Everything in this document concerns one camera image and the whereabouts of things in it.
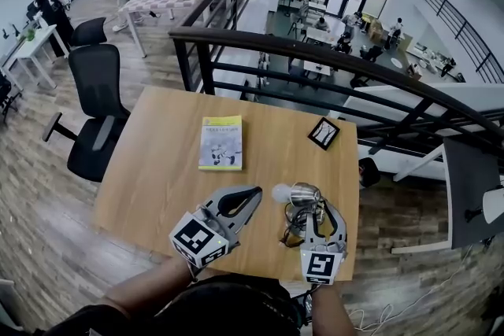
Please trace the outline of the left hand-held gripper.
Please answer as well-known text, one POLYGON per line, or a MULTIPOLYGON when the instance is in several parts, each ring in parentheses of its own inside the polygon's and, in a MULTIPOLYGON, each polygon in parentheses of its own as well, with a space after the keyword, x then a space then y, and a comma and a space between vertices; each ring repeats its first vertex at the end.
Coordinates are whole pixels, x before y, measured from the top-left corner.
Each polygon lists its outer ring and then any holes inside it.
POLYGON ((262 199, 259 186, 216 190, 193 212, 186 212, 169 235, 175 251, 193 268, 202 269, 239 245, 237 234, 248 224, 262 199))

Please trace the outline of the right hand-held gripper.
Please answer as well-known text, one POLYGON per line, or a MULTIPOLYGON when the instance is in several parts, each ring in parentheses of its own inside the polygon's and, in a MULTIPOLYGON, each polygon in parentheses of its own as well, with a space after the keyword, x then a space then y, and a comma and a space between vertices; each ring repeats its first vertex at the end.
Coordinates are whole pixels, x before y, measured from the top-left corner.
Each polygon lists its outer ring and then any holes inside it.
MULTIPOLYGON (((303 279, 312 284, 332 285, 339 267, 347 256, 347 226, 339 211, 324 202, 325 216, 332 225, 329 242, 302 245, 300 248, 303 279)), ((306 214, 306 241, 324 241, 319 219, 324 218, 322 208, 314 208, 306 214)))

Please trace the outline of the silver desk lamp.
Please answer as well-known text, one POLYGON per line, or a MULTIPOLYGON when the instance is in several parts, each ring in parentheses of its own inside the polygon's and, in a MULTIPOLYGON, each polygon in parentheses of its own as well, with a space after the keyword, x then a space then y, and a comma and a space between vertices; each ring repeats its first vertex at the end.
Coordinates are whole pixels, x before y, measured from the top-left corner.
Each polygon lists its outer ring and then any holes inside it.
POLYGON ((272 189, 273 199, 284 205, 286 228, 280 242, 287 248, 300 246, 306 236, 307 218, 317 225, 324 223, 324 200, 321 191, 308 183, 277 184, 272 189))

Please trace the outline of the person's left forearm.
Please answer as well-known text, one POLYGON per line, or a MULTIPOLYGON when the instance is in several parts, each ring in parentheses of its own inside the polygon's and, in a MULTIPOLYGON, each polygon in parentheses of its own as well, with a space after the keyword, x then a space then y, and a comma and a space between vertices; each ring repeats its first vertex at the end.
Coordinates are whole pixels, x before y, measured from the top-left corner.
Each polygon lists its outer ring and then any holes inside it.
POLYGON ((192 281, 187 261, 171 257, 157 267, 126 279, 111 287, 99 300, 129 318, 158 314, 192 281))

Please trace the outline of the person's right forearm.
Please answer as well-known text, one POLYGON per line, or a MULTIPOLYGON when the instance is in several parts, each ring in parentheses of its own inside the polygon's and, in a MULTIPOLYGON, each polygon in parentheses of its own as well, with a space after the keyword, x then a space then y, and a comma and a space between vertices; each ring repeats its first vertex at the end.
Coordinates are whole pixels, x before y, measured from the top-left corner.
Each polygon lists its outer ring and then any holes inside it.
POLYGON ((318 287, 311 296, 313 336, 358 336, 341 299, 337 282, 318 287))

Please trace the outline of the yellow book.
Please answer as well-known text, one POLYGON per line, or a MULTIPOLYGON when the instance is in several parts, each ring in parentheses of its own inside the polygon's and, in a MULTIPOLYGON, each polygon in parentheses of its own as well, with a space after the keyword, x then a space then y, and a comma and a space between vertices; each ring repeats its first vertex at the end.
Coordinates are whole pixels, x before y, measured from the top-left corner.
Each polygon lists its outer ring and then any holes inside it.
POLYGON ((203 117, 198 168, 203 171, 243 169, 241 116, 203 117))

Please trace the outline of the black waist device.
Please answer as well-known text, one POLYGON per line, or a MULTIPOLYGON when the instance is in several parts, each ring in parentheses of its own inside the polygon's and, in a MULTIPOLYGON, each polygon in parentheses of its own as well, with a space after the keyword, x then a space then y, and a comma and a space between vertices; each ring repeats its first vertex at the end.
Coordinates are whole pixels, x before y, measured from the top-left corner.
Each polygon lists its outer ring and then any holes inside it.
POLYGON ((307 326, 312 322, 312 296, 309 291, 298 295, 295 298, 295 303, 298 307, 298 311, 300 312, 300 316, 302 318, 302 325, 307 326))

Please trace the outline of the grey side table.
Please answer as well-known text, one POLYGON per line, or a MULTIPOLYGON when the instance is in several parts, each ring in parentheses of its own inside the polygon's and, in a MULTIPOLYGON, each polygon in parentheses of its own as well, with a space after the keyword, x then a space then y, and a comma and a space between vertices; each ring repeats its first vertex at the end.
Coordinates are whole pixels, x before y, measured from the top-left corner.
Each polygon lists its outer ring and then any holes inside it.
POLYGON ((445 138, 443 144, 416 164, 395 174, 398 182, 423 168, 437 157, 443 159, 447 185, 448 230, 447 240, 419 246, 399 247, 392 254, 425 253, 470 246, 504 232, 504 215, 491 224, 483 216, 465 221, 465 210, 482 205, 483 195, 499 185, 504 186, 498 170, 498 158, 475 147, 445 138))

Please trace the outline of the dark metal railing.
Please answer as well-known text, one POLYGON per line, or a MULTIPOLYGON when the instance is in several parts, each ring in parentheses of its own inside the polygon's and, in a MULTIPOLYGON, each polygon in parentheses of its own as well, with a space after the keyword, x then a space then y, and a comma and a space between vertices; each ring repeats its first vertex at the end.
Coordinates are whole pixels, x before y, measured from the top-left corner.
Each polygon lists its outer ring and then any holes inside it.
POLYGON ((213 0, 198 0, 194 10, 169 32, 176 48, 184 87, 187 91, 213 95, 217 89, 231 90, 239 94, 254 94, 293 102, 296 105, 327 109, 342 113, 344 117, 361 118, 367 123, 357 129, 358 143, 369 147, 371 154, 387 150, 414 157, 424 157, 437 146, 441 146, 449 137, 466 146, 489 153, 496 158, 499 170, 504 172, 504 129, 498 126, 498 122, 504 122, 504 108, 489 109, 480 113, 434 87, 419 83, 369 61, 305 42, 239 31, 236 28, 237 21, 249 0, 243 0, 238 5, 229 6, 225 10, 224 15, 228 24, 231 25, 230 28, 211 28, 208 24, 196 27, 195 21, 212 2, 213 0), (275 54, 305 63, 319 62, 332 70, 342 70, 358 78, 372 79, 379 82, 384 89, 395 89, 410 97, 416 97, 417 104, 408 106, 370 94, 364 87, 347 88, 287 73, 246 67, 241 63, 222 62, 221 54, 227 48, 275 54), (293 82, 309 86, 316 90, 323 89, 368 102, 371 106, 401 112, 403 116, 400 120, 392 120, 382 115, 323 102, 315 98, 290 96, 272 90, 238 85, 222 79, 214 79, 215 71, 267 77, 285 83, 293 82))

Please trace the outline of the white dining table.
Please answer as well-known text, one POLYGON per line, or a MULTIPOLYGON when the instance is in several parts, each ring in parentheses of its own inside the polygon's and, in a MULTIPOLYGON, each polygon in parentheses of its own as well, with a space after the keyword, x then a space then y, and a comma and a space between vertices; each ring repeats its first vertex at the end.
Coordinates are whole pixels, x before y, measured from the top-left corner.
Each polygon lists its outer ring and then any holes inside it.
POLYGON ((306 29, 306 38, 315 42, 323 42, 329 46, 336 46, 338 39, 330 32, 308 27, 306 29))

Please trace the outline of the black office chair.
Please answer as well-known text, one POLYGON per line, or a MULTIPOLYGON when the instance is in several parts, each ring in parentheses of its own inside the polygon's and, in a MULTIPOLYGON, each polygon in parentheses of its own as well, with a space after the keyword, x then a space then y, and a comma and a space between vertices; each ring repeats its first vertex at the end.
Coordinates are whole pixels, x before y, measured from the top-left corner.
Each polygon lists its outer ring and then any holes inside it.
POLYGON ((104 31, 105 22, 105 17, 99 17, 80 24, 72 34, 72 45, 75 47, 91 46, 107 42, 104 31))
POLYGON ((15 101, 22 97, 21 92, 12 93, 13 86, 10 81, 0 73, 0 117, 2 122, 6 124, 8 112, 12 109, 17 112, 18 108, 15 101))
POLYGON ((80 105, 90 118, 76 135, 60 123, 55 113, 41 139, 47 142, 56 131, 74 141, 67 168, 82 179, 100 183, 130 112, 120 99, 120 53, 116 46, 82 46, 69 54, 80 105))

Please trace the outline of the black balcony railing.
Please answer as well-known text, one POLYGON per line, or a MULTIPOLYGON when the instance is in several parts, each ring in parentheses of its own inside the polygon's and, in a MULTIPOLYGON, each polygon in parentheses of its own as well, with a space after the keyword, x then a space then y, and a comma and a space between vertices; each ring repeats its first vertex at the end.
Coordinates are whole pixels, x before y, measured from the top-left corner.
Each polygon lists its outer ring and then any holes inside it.
POLYGON ((423 0, 452 33, 485 83, 504 84, 504 68, 474 27, 448 0, 423 0))

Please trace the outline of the black picture frame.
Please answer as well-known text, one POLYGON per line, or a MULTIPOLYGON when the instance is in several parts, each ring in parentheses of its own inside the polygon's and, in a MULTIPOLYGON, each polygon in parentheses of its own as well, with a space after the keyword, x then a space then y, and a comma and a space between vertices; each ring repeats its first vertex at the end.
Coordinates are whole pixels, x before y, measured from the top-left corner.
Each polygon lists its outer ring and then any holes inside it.
POLYGON ((339 133, 340 129, 334 123, 322 117, 308 134, 308 139, 324 151, 327 151, 339 133))

